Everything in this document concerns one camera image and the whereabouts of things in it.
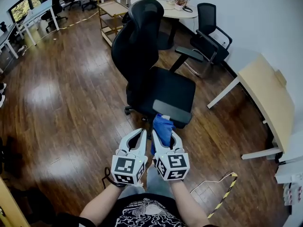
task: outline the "forearm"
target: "forearm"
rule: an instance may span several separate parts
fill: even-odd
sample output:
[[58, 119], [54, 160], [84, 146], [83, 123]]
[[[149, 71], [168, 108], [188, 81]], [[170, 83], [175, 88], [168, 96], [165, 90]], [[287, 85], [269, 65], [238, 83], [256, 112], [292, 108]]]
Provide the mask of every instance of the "forearm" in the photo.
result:
[[206, 214], [191, 196], [182, 181], [170, 181], [175, 196], [177, 208], [185, 224], [189, 227], [205, 226], [209, 224]]
[[80, 217], [87, 218], [98, 226], [109, 214], [123, 189], [110, 184], [85, 206]]

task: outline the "potted plant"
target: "potted plant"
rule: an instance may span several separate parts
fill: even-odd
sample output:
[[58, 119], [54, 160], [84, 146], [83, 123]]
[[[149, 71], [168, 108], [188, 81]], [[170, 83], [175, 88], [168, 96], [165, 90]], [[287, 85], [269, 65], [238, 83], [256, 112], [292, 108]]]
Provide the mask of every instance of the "potted plant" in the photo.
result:
[[173, 0], [175, 2], [175, 10], [181, 11], [187, 0]]

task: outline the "black t-shirt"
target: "black t-shirt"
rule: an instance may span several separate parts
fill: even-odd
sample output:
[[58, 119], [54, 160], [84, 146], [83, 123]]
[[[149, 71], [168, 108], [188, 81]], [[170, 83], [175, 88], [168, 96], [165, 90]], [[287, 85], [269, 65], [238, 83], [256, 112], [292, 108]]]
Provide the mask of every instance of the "black t-shirt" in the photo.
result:
[[[67, 214], [58, 216], [54, 227], [95, 227], [88, 219]], [[172, 198], [143, 193], [118, 199], [113, 209], [99, 227], [182, 227], [186, 226]]]

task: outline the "printed shirt graphic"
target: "printed shirt graphic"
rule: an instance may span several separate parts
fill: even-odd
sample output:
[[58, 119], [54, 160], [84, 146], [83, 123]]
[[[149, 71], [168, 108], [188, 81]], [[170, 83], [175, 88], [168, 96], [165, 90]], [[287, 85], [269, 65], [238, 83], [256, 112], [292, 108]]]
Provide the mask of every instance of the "printed shirt graphic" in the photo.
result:
[[170, 214], [166, 208], [156, 200], [144, 198], [142, 201], [135, 201], [126, 206], [122, 215], [117, 218], [115, 227], [146, 227], [185, 226], [179, 219]]

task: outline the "wooden shelf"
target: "wooden shelf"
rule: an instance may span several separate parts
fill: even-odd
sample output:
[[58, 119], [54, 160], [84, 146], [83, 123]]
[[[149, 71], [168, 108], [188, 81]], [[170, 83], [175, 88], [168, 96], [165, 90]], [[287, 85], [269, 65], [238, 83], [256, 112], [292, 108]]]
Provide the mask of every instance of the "wooden shelf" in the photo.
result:
[[128, 12], [128, 8], [116, 1], [108, 1], [98, 4], [99, 8], [105, 11], [108, 15], [122, 15]]
[[122, 18], [121, 17], [110, 17], [108, 14], [104, 14], [100, 16], [102, 22], [104, 22], [111, 30], [120, 29], [123, 27]]

